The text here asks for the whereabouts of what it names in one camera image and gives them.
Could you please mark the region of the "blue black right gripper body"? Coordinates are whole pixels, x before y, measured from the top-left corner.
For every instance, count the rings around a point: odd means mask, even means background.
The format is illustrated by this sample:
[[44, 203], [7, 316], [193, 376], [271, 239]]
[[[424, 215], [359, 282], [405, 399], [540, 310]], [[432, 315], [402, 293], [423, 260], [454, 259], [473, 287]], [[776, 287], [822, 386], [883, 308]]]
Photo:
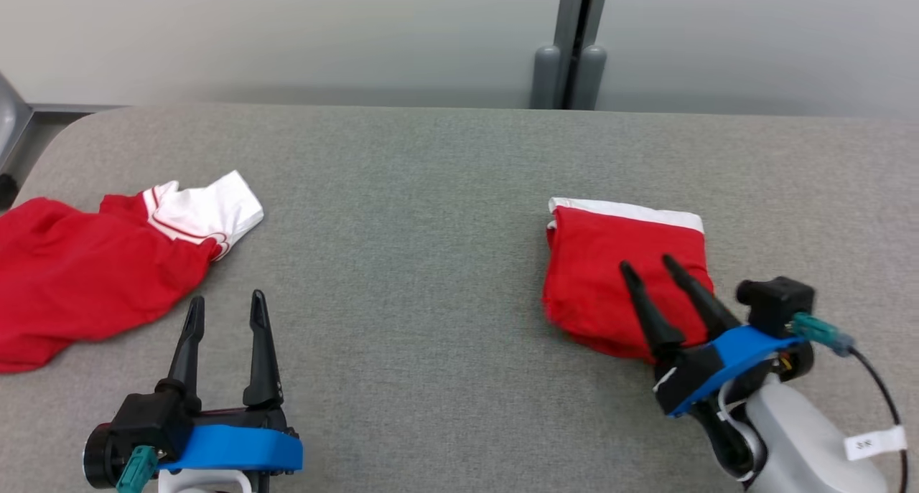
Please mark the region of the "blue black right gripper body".
[[653, 386], [654, 398], [664, 415], [680, 417], [693, 404], [719, 391], [726, 382], [781, 350], [804, 342], [802, 337], [778, 339], [755, 327], [735, 327], [690, 352], [682, 362], [664, 373]]

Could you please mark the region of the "grey partition post two feet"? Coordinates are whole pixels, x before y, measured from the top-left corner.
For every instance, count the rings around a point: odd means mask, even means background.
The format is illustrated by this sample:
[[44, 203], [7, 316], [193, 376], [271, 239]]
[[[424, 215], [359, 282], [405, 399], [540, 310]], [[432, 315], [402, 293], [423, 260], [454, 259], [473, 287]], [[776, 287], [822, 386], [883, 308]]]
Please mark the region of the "grey partition post two feet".
[[534, 57], [529, 108], [593, 111], [607, 51], [597, 44], [606, 0], [560, 0], [554, 41]]

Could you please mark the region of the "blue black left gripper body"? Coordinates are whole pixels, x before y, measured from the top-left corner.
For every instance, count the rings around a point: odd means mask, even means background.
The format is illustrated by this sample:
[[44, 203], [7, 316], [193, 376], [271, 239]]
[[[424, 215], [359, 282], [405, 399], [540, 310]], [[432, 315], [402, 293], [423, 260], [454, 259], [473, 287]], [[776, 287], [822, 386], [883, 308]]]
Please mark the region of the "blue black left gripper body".
[[303, 443], [280, 407], [219, 409], [193, 418], [181, 456], [158, 470], [226, 469], [293, 474], [303, 469]]

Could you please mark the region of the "red shorts white trim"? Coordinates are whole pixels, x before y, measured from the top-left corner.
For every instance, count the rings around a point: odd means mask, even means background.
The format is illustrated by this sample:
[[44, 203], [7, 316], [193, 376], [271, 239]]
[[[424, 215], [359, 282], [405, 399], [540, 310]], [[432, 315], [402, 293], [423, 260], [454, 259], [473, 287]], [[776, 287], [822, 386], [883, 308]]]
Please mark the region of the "red shorts white trim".
[[604, 355], [652, 361], [620, 264], [629, 262], [686, 346], [702, 344], [706, 327], [663, 263], [672, 255], [712, 291], [703, 220], [692, 212], [630, 203], [554, 197], [547, 227], [549, 264], [542, 303], [552, 324]]

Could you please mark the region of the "red shirt white sleeves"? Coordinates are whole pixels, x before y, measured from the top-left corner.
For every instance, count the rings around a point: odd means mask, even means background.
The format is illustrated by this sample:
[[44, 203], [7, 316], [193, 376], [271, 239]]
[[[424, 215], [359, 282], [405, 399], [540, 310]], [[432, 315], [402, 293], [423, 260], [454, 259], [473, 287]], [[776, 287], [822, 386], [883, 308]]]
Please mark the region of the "red shirt white sleeves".
[[86, 212], [47, 197], [0, 216], [0, 373], [152, 323], [265, 217], [239, 172], [109, 194]]

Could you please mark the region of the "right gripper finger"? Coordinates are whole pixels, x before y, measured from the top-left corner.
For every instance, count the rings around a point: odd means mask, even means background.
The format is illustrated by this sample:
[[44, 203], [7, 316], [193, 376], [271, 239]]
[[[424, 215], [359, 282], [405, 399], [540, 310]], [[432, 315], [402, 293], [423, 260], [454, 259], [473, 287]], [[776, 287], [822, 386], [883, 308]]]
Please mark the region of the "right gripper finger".
[[725, 332], [741, 326], [739, 319], [709, 289], [693, 277], [672, 255], [663, 255], [670, 277], [683, 291], [706, 327], [706, 340], [713, 342]]
[[620, 273], [654, 362], [662, 365], [676, 361], [682, 352], [683, 343], [686, 342], [684, 334], [672, 326], [653, 303], [644, 281], [629, 261], [620, 262]]

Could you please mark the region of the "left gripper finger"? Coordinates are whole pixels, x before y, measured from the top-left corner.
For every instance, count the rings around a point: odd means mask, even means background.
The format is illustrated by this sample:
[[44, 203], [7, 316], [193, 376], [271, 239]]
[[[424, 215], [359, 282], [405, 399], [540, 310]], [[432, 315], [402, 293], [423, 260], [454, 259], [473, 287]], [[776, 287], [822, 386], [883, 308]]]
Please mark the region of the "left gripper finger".
[[284, 402], [284, 395], [269, 310], [262, 290], [252, 293], [249, 325], [253, 344], [250, 380], [243, 391], [243, 404], [249, 408], [278, 408]]
[[195, 296], [190, 301], [167, 377], [157, 384], [157, 392], [179, 395], [186, 411], [201, 411], [197, 395], [198, 345], [205, 333], [205, 300]]

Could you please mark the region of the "grey partition end post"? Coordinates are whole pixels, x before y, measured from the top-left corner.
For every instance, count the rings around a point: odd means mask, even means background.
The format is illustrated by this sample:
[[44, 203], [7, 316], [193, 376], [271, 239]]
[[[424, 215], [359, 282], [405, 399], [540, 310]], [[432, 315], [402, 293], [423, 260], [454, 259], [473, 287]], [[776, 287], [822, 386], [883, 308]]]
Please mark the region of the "grey partition end post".
[[33, 108], [0, 73], [0, 173], [9, 165], [20, 137], [32, 120]]

